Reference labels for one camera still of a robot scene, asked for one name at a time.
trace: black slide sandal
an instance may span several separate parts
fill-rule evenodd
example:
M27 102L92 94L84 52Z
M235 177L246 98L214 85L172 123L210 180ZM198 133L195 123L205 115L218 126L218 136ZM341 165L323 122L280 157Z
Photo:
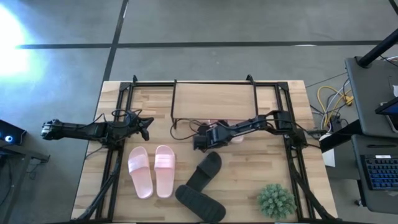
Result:
M205 222L218 223L225 217L226 210L222 204L189 186L179 186L175 197Z
M217 152L209 153L205 159L199 163L196 171L192 174L191 178L189 178L187 186L201 192L218 171L220 171L221 164L221 157Z

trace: gray floor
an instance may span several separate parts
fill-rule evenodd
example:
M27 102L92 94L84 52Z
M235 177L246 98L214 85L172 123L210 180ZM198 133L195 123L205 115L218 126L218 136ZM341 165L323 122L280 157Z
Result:
M90 122L109 49L13 50L12 44L111 43L122 0L0 1L0 119L28 131L26 144L51 154L26 178L11 223L70 218L87 142L41 140L44 121ZM381 40L396 29L386 0L130 0L120 43L211 41ZM110 80L304 80L306 85L345 72L344 58L373 46L119 49ZM384 56L398 55L393 47ZM341 88L346 75L307 89L319 107L318 87ZM331 92L322 93L322 100ZM348 121L355 107L342 109ZM316 125L320 118L314 115ZM339 217L396 223L398 216L358 208L352 180L331 179ZM0 195L6 188L0 184Z

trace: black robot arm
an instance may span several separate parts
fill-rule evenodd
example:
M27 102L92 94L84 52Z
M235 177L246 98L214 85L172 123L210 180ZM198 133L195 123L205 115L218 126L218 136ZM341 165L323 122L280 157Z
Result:
M271 125L270 121L275 121L275 126ZM305 145L307 143L303 131L295 127L289 112L271 111L232 126L228 126L225 121L218 121L218 125L215 127L207 126L205 129L200 127L198 134L193 137L193 149L206 151L223 147L228 145L232 138L253 131L268 131L275 135L286 134L295 140L295 144Z
M108 147L137 133L141 133L142 138L148 141L147 128L154 118L140 118L132 111L127 111L126 114L124 121L104 121L91 124L63 123L58 119L53 119L43 124L41 136L46 140L74 138L98 141Z

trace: yellow cable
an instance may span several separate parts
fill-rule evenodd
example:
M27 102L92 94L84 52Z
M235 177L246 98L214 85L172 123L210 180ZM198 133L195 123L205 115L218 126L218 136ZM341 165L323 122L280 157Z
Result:
M331 110L330 116L326 115L326 119L325 119L325 122L323 123L323 126L326 126L326 125L329 123L329 120L330 120L331 116L333 115L333 111L337 108L338 103L340 103L340 101L343 99L343 97L344 97L344 95L341 95L341 97L338 98L338 101L336 102L335 107Z
M323 89L323 88L328 88L328 89L330 89L330 90L333 90L335 93L339 93L339 92L338 92L335 88L333 88L333 87L331 87L331 86L321 86L321 87L319 87L318 92L317 92L318 102L319 102L319 104L321 105L323 112L326 112L326 109L325 109L324 105L322 104L322 101L321 101L321 98L320 98L320 91L321 91L321 89Z

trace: wooden table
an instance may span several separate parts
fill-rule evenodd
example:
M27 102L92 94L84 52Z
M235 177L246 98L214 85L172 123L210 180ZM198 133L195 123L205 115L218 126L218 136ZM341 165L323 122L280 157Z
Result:
M313 128L314 123L304 82L287 82L289 83L296 122L304 128ZM108 120L112 120L110 113L116 107L119 85L120 82L104 82L97 116L104 113ZM228 96L228 92L233 90L226 88L223 91L223 94ZM152 197L145 200L138 199L127 169L127 159L131 150L137 146L144 146L149 155L152 180L154 181L154 188L156 188L153 171L155 149L161 144L168 145L177 156L174 182L176 189L179 185L187 182L198 163L206 156L201 151L193 150L192 139L176 141L171 138L169 130L172 125L170 119L172 93L172 87L134 88L131 109L142 109L141 117L151 116L155 118L155 121L148 129L149 141L145 142L141 135L133 135L126 141L114 210L114 222L201 221L189 209L179 203L174 196L167 199L158 198L155 189ZM257 87L257 102L259 114L266 114L270 110L277 109L275 93L269 87ZM190 108L195 112L201 109L200 105L191 106L196 106L196 108ZM181 121L178 123L177 130L175 130L176 136L184 137L191 133L187 122ZM307 140L312 144L317 144L312 139L308 138ZM88 153L99 147L100 145L97 142L90 142ZM267 184L279 183L291 190L292 186L282 137L271 135L265 131L256 131L245 135L241 144L230 144L221 149L215 149L215 151L220 154L223 166L217 176L205 187L203 193L225 206L226 216L222 222L272 222L272 219L264 217L259 211L256 197ZM314 147L308 147L303 151L303 156L312 192L328 212L337 217L321 151ZM82 214L98 193L105 159L106 150L104 149L85 161L72 218ZM307 214L302 192L300 199L304 214ZM105 200L104 214L108 211L108 200L109 197ZM294 214L284 221L296 220Z

